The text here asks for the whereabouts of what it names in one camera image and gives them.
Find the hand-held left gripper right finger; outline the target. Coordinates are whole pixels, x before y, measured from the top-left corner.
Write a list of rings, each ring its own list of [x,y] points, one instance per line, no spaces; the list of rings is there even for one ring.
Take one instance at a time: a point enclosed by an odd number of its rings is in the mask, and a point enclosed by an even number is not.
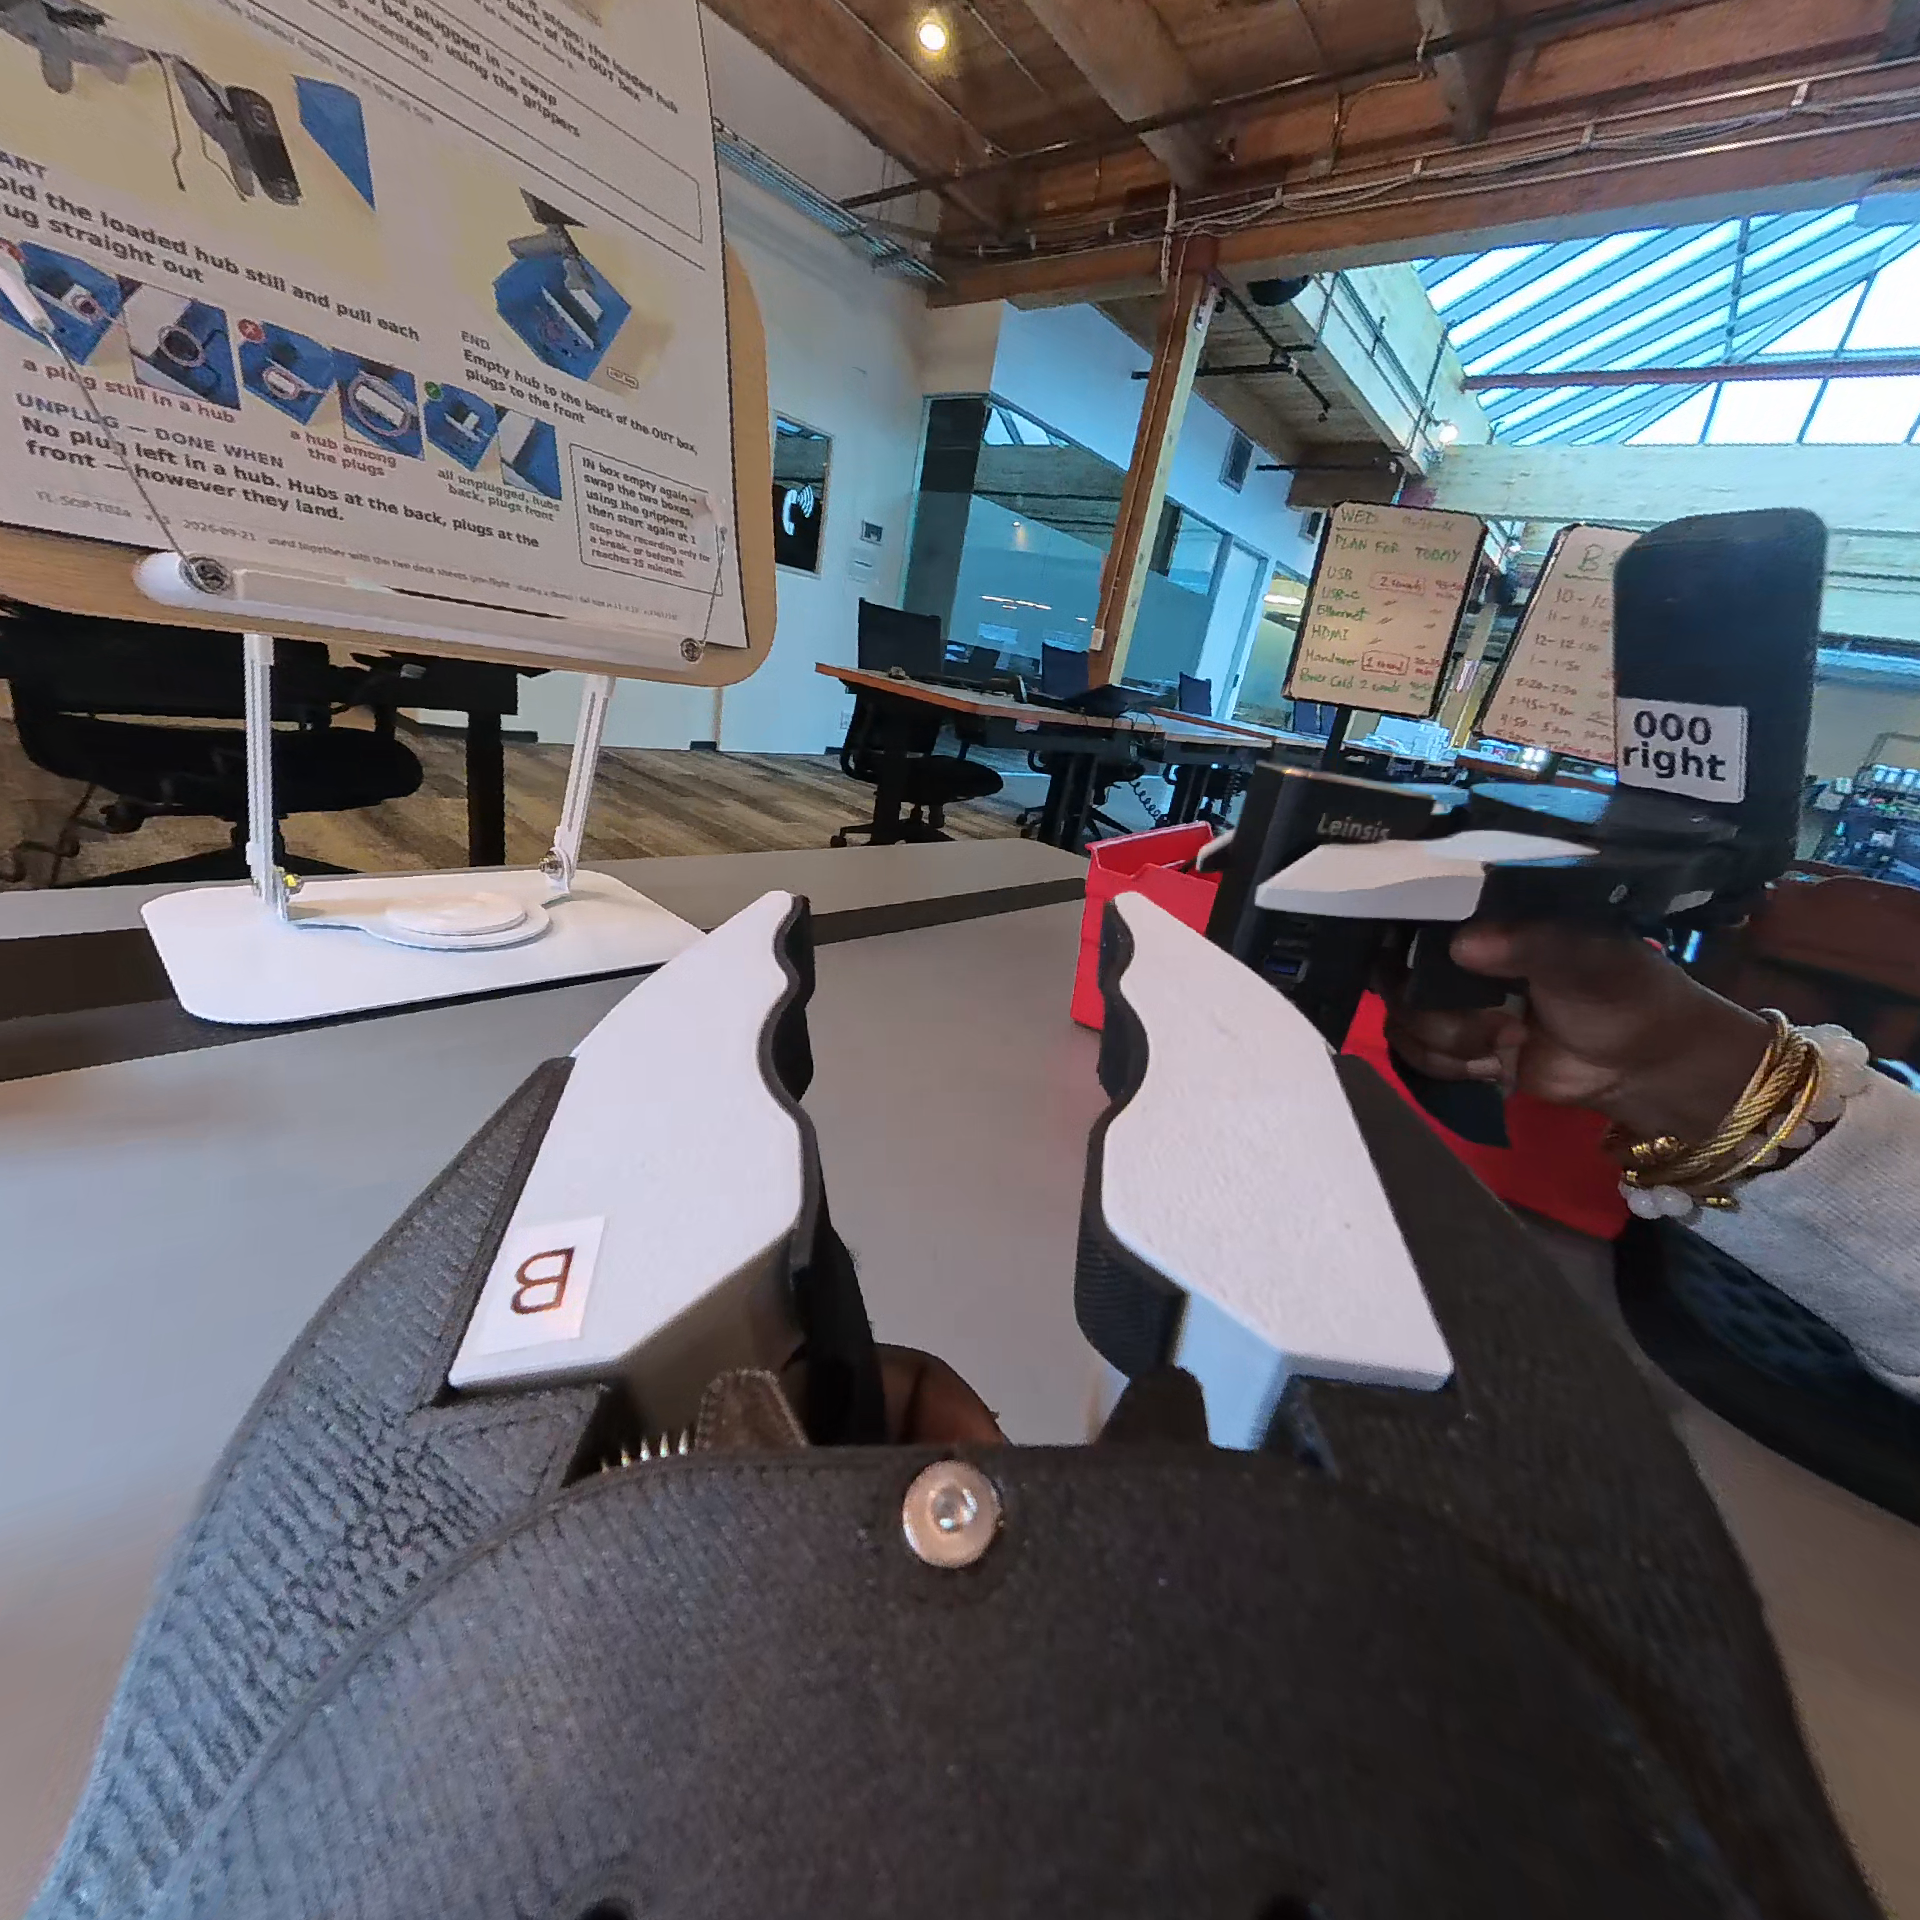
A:
[[[1259,1449],[1298,1379],[1444,1387],[1454,1357],[1333,1048],[1140,894],[1098,941],[1107,1109],[1073,1304],[1124,1383],[1184,1371],[1206,1437]]]

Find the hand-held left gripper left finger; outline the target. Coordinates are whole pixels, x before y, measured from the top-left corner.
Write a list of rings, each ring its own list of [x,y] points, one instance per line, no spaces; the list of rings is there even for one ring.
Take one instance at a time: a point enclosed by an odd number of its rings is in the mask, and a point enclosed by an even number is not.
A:
[[[809,901],[770,891],[566,1055],[449,1369],[462,1398],[610,1384],[644,1437],[737,1369],[796,1378],[805,1437],[886,1437],[874,1325],[832,1229],[811,1080]]]

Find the black slim USB hub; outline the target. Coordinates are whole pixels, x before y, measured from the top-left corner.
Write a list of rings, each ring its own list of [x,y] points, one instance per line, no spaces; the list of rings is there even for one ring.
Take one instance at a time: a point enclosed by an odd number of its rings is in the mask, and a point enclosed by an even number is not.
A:
[[[1280,871],[1322,843],[1419,840],[1467,823],[1467,795],[1456,786],[1384,783],[1267,760],[1252,771],[1234,827],[1270,830]],[[1252,894],[1270,872],[1212,872],[1217,891],[1205,931],[1292,998],[1333,1050],[1342,1050],[1386,957],[1406,949],[1411,920],[1262,911]]]

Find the person's right forearm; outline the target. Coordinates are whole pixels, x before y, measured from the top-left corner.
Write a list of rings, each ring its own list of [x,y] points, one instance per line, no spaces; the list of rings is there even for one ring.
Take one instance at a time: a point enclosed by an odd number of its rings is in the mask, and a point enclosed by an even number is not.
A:
[[[1869,1072],[1812,1145],[1691,1234],[1812,1312],[1868,1373],[1917,1395],[1917,1094]]]

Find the person's right hand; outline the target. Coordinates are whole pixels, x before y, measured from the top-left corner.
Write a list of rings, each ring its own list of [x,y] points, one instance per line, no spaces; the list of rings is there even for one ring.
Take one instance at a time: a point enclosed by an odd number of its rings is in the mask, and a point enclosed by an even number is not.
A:
[[[1381,967],[1384,1030],[1402,1059],[1598,1113],[1622,1141],[1715,1133],[1769,1042],[1763,1014],[1626,931],[1477,919],[1449,949],[1464,971],[1515,982],[1520,1006],[1424,1010],[1406,969]]]

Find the long wooden office desk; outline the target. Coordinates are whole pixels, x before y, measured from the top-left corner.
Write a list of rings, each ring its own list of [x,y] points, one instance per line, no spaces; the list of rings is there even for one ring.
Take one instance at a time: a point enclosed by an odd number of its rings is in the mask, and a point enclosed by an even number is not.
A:
[[[1186,824],[1198,817],[1214,775],[1251,771],[1280,744],[1280,734],[1269,726],[1242,726],[1178,710],[1100,712],[1033,702],[1010,690],[886,680],[840,663],[818,663],[816,671],[849,691],[870,688],[883,697],[945,709],[949,726],[941,734],[941,751],[968,744],[1045,759],[1046,795],[1036,839],[1065,851],[1089,848],[1100,795],[1122,783],[1136,760],[1172,770],[1170,821]]]

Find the handwritten whiteboard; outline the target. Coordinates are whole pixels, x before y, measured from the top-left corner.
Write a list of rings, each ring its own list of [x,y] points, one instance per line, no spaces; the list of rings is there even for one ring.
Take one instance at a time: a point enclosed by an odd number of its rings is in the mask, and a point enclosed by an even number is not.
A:
[[[1616,760],[1616,563],[1638,531],[1578,521],[1547,545],[1477,734],[1550,757]]]
[[[1333,507],[1284,695],[1433,718],[1483,541],[1485,521],[1467,512],[1386,502]]]

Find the black swivel office chair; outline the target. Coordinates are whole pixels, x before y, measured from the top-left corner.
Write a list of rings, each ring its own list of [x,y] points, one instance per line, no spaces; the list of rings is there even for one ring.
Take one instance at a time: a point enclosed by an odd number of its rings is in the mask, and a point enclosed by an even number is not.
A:
[[[936,614],[886,608],[859,599],[856,611],[856,665],[886,680],[933,683],[945,666],[945,630]],[[868,846],[941,843],[952,803],[989,799],[1002,792],[1002,776],[970,757],[970,746],[941,751],[949,726],[945,709],[913,699],[883,697],[852,688],[856,706],[836,754],[840,770],[874,789],[867,823],[832,835],[834,848],[865,835]]]

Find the wooden pillar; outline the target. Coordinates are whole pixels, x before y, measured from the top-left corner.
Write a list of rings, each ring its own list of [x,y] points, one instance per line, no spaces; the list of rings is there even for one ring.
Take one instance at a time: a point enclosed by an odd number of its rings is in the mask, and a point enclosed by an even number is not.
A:
[[[1154,353],[1144,383],[1144,410],[1101,569],[1089,647],[1089,683],[1092,688],[1115,685],[1124,671],[1146,597],[1146,577],[1162,531],[1172,454],[1180,445],[1217,302],[1217,240],[1212,234],[1186,234],[1170,251]]]

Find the white poster stand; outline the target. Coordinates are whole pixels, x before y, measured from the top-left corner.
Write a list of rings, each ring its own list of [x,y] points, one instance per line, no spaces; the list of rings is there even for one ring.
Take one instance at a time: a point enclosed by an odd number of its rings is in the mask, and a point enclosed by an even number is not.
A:
[[[141,920],[181,1006],[213,1024],[312,1024],[654,969],[698,929],[630,883],[582,875],[613,666],[685,666],[704,642],[652,626],[489,608],[278,563],[158,550],[134,567],[155,603],[244,618],[248,887],[153,896]],[[550,848],[536,865],[416,878],[292,875],[276,855],[272,665],[292,626],[441,642],[514,665],[585,669]]]

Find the stack of gold bangles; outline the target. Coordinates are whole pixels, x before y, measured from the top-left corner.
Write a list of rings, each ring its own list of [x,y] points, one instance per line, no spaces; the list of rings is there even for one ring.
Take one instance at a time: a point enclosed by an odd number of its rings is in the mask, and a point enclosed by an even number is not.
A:
[[[1643,1221],[1691,1221],[1734,1211],[1740,1191],[1763,1173],[1803,1152],[1828,1109],[1834,1073],[1812,1027],[1786,1013],[1765,1010],[1769,1034],[1760,1064],[1718,1129],[1704,1141],[1681,1136],[1634,1138],[1618,1145],[1620,1197]]]

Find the phone icon door sign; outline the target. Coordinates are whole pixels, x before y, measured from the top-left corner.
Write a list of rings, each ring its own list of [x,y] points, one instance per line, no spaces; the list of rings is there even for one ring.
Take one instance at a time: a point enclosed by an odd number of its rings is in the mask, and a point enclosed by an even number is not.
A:
[[[789,415],[776,415],[772,513],[776,561],[816,575],[824,569],[832,435]]]

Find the dark mesh object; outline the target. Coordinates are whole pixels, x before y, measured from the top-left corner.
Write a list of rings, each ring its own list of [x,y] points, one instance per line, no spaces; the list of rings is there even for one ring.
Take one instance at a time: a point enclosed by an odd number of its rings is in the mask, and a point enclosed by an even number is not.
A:
[[[1668,1221],[1616,1241],[1616,1299],[1686,1395],[1793,1464],[1917,1522],[1917,1405],[1810,1310]]]

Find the instruction poster board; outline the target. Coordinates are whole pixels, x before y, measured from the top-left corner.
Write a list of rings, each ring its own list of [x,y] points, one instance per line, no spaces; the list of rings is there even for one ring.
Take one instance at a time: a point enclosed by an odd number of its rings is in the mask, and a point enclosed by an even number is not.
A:
[[[4,559],[52,605],[731,685],[763,337],[698,5],[4,5]]]

